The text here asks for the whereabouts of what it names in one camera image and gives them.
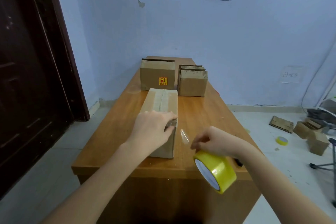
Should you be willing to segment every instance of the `clear packing tape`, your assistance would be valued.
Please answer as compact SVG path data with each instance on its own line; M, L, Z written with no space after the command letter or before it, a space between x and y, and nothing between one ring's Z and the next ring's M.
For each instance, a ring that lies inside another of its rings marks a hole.
M189 144L189 137L183 129L181 137L183 144ZM194 162L205 180L220 194L223 194L237 179L235 171L225 157L198 151L194 155Z

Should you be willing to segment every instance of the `warning label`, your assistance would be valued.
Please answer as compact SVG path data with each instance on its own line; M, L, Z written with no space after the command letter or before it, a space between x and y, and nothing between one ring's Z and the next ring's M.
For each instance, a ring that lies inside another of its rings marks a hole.
M167 77L159 77L159 85L168 85Z

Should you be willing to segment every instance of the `baseboard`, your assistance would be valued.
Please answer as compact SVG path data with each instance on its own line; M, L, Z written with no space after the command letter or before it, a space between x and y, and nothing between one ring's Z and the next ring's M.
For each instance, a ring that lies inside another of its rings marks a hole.
M262 105L227 105L232 112L282 112L282 113L305 113L300 106L262 106Z
M92 115L95 114L95 112L99 109L99 107L100 107L99 101L95 102L93 106L91 106L91 108L89 109L90 117L92 117Z
M116 99L114 100L104 100L104 99L99 99L99 103L101 107L109 107L111 108L114 103L116 102Z

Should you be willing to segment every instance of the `dark brown door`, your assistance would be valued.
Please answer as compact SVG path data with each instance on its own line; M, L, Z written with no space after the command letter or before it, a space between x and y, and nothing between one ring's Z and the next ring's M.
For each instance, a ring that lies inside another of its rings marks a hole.
M0 197L72 121L34 0L0 0Z

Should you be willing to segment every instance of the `wooden tabletop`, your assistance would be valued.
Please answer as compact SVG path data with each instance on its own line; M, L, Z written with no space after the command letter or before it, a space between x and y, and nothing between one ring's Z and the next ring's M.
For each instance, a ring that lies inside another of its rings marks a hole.
M175 60L175 87L180 64L195 65L189 58L154 57L147 58ZM108 112L97 130L72 165L75 175L92 175L112 156L117 148L131 134L134 121L148 91L140 90L140 69ZM184 129L190 138L209 126L215 126L230 134L256 144L223 102L218 92L208 82L205 97L178 97L178 128L176 130L174 159L148 157L131 174L133 177L201 179L194 161L194 151L184 145L180 130ZM238 167L229 158L238 180L251 180L245 167Z

